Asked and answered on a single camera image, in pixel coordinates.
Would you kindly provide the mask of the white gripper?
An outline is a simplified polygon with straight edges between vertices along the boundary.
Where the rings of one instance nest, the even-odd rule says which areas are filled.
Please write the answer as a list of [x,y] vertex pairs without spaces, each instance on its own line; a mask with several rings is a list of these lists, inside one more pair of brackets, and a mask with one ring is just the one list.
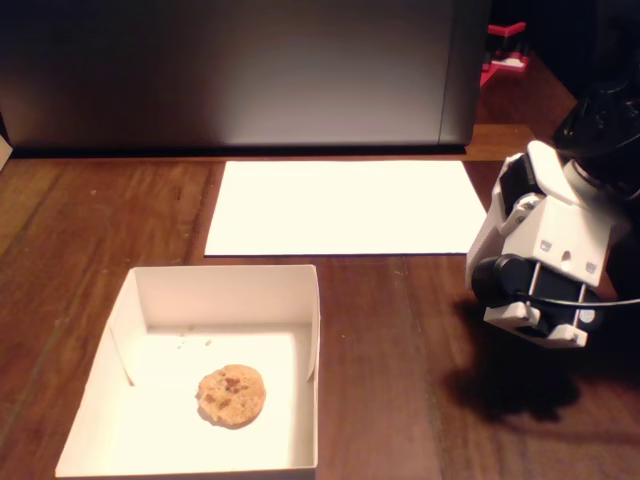
[[480,261],[515,254],[590,287],[600,284],[616,216],[551,146],[532,141],[507,158],[466,256],[465,284]]

